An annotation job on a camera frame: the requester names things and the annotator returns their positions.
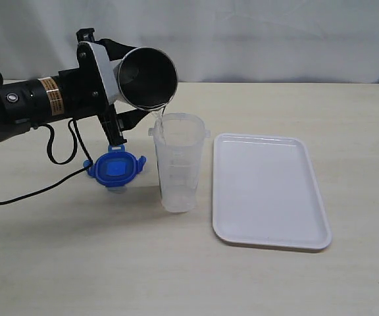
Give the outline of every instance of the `clear plastic cup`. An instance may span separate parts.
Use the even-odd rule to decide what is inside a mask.
[[[149,129],[155,141],[162,204],[167,211],[182,213],[197,205],[201,153],[209,134],[199,117],[186,113],[164,115]]]

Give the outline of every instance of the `white table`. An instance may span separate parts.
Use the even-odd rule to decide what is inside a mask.
[[[174,111],[199,115],[212,132],[199,207],[161,207],[147,117],[126,133],[127,150],[148,162],[125,194],[81,174],[0,207],[0,316],[379,315],[379,85],[180,84]],[[58,158],[70,152],[65,125],[54,124]],[[96,118],[80,129],[95,158],[106,152]],[[326,251],[235,248],[215,237],[212,142],[221,132],[307,144],[334,235]],[[40,128],[0,144],[0,199],[81,167],[82,153],[52,165],[47,137]]]

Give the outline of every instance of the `plastic tray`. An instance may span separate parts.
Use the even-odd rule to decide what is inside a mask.
[[[321,250],[332,234],[307,148],[295,138],[215,138],[213,228],[233,244]]]

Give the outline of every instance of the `blue lid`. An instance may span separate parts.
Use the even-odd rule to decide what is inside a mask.
[[[98,183],[108,188],[116,188],[131,182],[143,170],[146,160],[144,156],[137,160],[125,151],[123,145],[117,148],[109,146],[109,152],[100,156],[87,173]],[[84,161],[83,166],[88,165],[89,161]]]

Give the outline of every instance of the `warning label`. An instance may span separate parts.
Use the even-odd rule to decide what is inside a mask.
[[[59,91],[58,85],[51,77],[41,78],[39,81],[46,90],[47,97],[51,104],[52,116],[64,114],[64,101]]]

